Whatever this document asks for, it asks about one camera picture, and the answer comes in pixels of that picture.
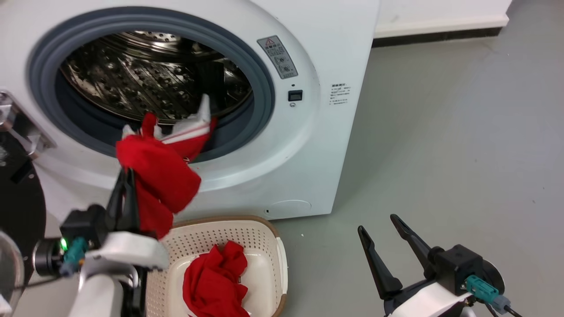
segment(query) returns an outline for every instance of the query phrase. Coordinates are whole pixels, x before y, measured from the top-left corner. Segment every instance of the black baseboard strip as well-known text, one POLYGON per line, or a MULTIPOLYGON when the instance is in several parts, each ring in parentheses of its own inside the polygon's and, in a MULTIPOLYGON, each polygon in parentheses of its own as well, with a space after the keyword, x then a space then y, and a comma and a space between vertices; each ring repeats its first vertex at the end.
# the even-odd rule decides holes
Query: black baseboard strip
POLYGON ((499 27, 499 28, 488 28, 488 29, 460 30, 460 31, 440 32, 440 33, 375 38, 372 41, 372 48, 415 44, 415 43, 442 42, 442 41, 449 41, 452 39, 463 39, 463 38, 494 37, 499 35, 501 29, 502 28, 499 27))

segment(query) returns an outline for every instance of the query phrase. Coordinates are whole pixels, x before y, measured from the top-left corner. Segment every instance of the gray rubber seal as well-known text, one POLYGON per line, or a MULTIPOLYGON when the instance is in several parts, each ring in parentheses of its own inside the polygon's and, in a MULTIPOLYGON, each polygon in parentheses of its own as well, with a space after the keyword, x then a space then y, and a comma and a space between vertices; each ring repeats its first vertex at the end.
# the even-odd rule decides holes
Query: gray rubber seal
MULTIPOLYGON (((28 76, 31 92, 45 115, 61 131, 84 146, 115 156, 113 142, 118 136, 113 135, 113 141, 109 142, 85 132, 89 122, 77 123, 69 118, 66 109, 72 109, 72 105, 62 107, 60 103, 76 101, 59 93, 64 89, 56 89, 55 82, 61 63, 81 45, 112 33, 140 29, 176 34, 217 50, 239 66, 253 89, 252 112, 248 112, 247 116, 220 121, 218 126, 222 128, 217 130, 217 134, 224 142, 218 142, 219 146, 203 152, 198 161, 211 160, 242 147, 266 126, 274 110, 274 84, 262 60, 245 42, 229 31, 192 15, 161 8, 121 7, 89 12, 60 24, 42 39, 30 57, 28 76)), ((112 134, 115 134, 116 127, 112 129, 112 134)))

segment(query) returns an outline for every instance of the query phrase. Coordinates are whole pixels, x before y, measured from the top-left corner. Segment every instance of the washing machine opening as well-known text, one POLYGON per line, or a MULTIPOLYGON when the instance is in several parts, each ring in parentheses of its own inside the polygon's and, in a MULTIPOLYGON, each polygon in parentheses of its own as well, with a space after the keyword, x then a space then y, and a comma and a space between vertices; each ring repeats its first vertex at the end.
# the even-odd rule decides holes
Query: washing machine opening
POLYGON ((150 111, 161 125, 195 114, 203 93, 214 95, 211 115, 217 118, 237 110, 252 94, 241 69, 221 53, 151 31, 112 34, 87 43, 71 53, 61 72, 94 106, 133 121, 150 111))
POLYGON ((115 156, 124 125, 154 112, 163 132, 210 95, 218 123, 198 161, 255 138, 274 110, 262 59, 237 36, 198 17, 148 7, 110 8, 50 31, 30 57, 30 89, 46 116, 74 140, 115 156))

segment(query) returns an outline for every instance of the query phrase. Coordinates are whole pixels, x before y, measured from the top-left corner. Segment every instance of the plastic basket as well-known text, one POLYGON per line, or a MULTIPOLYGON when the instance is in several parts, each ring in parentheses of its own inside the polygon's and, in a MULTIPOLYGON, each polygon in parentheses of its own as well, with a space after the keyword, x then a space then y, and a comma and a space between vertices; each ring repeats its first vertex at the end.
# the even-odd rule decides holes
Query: plastic basket
POLYGON ((274 226, 259 217, 214 217, 175 226, 161 241, 169 252, 169 268, 147 277, 148 317, 195 315, 182 298, 184 272, 200 254, 229 240, 244 248, 248 266, 241 284, 249 288, 243 308, 252 317, 278 316, 288 290, 284 244, 274 226))

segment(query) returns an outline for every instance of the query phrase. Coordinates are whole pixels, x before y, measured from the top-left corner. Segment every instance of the basket bottom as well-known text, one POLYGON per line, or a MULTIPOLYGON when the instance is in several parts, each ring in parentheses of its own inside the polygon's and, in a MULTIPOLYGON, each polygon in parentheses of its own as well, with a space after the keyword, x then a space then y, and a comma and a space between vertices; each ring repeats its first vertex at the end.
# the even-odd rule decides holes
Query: basket bottom
MULTIPOLYGON (((249 288, 243 299, 243 308, 251 317, 271 317, 278 307, 276 294, 276 280, 280 278, 268 258, 268 253, 258 249, 245 249, 247 268, 241 275, 241 284, 249 288)), ((186 317, 194 316, 182 298, 184 272, 199 256, 183 257, 169 267, 166 282, 166 316, 186 317)))

